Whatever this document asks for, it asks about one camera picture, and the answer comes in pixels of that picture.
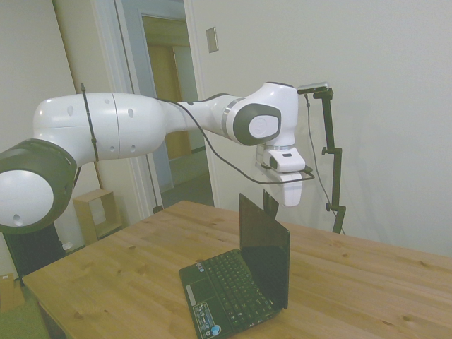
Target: laptop screen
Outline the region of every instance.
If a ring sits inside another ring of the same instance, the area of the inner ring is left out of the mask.
[[[243,194],[239,195],[240,251],[253,279],[276,307],[289,298],[289,231]]]

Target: black laptop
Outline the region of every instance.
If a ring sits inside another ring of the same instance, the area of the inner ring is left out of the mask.
[[[287,308],[290,234],[239,195],[240,250],[179,271],[199,339],[227,338]]]

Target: open door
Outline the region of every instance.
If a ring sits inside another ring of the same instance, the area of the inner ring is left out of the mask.
[[[171,101],[197,100],[182,1],[116,0],[116,5],[135,94]],[[153,194],[159,206],[168,207],[180,200],[213,205],[200,132],[171,133],[147,158],[151,159],[151,174],[155,165]]]

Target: black metal stand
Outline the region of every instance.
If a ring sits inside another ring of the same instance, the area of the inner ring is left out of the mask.
[[[333,90],[329,88],[325,92],[314,93],[314,99],[322,99],[323,120],[325,122],[326,147],[322,150],[322,155],[333,154],[333,192],[331,194],[331,204],[326,204],[326,210],[334,210],[336,219],[333,226],[334,233],[340,233],[345,216],[345,206],[339,204],[340,198],[340,174],[342,167],[342,148],[334,145],[333,119],[331,118],[331,100]]]

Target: wood grain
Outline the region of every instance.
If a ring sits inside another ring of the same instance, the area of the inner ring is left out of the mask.
[[[452,338],[452,258],[284,224],[289,308],[235,338]],[[239,246],[239,215],[181,202],[23,280],[72,338],[196,338],[178,271]]]

